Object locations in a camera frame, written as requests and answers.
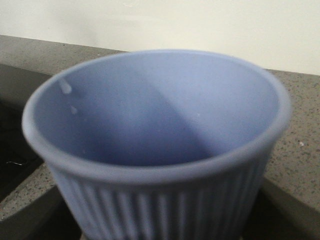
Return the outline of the light blue ribbed cup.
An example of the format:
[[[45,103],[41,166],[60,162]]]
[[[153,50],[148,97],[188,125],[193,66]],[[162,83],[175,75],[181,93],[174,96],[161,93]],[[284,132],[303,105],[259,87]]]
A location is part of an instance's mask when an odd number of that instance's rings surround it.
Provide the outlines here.
[[[54,75],[22,129],[88,240],[238,240],[291,114],[266,70],[162,49]]]

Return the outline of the black glass gas stove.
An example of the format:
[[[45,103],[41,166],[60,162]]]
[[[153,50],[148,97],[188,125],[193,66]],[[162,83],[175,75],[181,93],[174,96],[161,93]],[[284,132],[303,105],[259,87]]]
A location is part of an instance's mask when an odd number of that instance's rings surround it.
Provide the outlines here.
[[[0,65],[0,200],[3,201],[43,161],[22,133],[22,112],[31,94],[51,76]]]

